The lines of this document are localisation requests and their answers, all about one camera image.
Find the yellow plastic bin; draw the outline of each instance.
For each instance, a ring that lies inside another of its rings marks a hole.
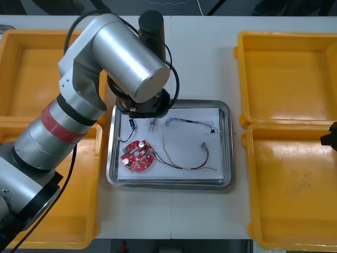
[[[234,54],[243,127],[337,120],[337,34],[242,32]]]
[[[27,126],[25,122],[0,122],[0,143],[15,141]],[[97,189],[103,145],[102,128],[95,124],[78,143],[67,188],[21,248],[83,249],[97,236]],[[60,187],[68,175],[71,157],[72,153],[56,168],[63,176]],[[29,230],[19,233],[8,247],[13,248]]]
[[[250,237],[264,249],[337,251],[337,152],[329,125],[252,124],[242,136]]]
[[[70,44],[80,35],[75,31]],[[58,62],[67,31],[9,30],[0,43],[0,122],[33,121],[60,93]],[[105,100],[106,73],[100,78]],[[106,122],[104,115],[97,123]]]

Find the electronic component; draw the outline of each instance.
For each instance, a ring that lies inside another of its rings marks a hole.
[[[125,159],[122,160],[122,163],[124,165],[130,165],[131,162],[130,162],[130,160],[128,158],[125,158]]]
[[[135,129],[136,128],[136,122],[134,119],[129,119],[128,122],[130,123],[130,126],[132,129]]]
[[[156,125],[157,118],[152,118],[150,121],[150,131],[153,130],[154,125]]]
[[[144,142],[140,142],[138,144],[138,146],[139,146],[140,149],[145,149],[145,147],[146,147]]]
[[[122,163],[124,166],[134,172],[142,172],[146,170],[154,160],[153,148],[145,140],[134,141],[126,146],[125,150],[128,154],[121,156]],[[124,163],[124,160],[127,159],[130,163]]]

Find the metal pin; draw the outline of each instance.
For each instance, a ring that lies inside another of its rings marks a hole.
[[[157,118],[152,118],[150,121],[150,131],[153,130],[154,125],[156,125]]]

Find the black cylinder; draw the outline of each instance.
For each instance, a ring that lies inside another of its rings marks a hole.
[[[144,12],[138,20],[140,39],[162,60],[166,61],[164,18],[157,11]]]

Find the metal tray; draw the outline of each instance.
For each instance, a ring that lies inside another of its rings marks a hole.
[[[221,180],[119,180],[119,145],[118,137],[121,130],[121,112],[115,106],[112,112],[106,178],[115,187],[153,188],[153,189],[189,189],[189,190],[224,190],[231,186],[234,180],[232,122],[229,107],[214,100],[177,100],[172,107],[180,108],[219,108],[221,148],[223,163],[223,179]]]

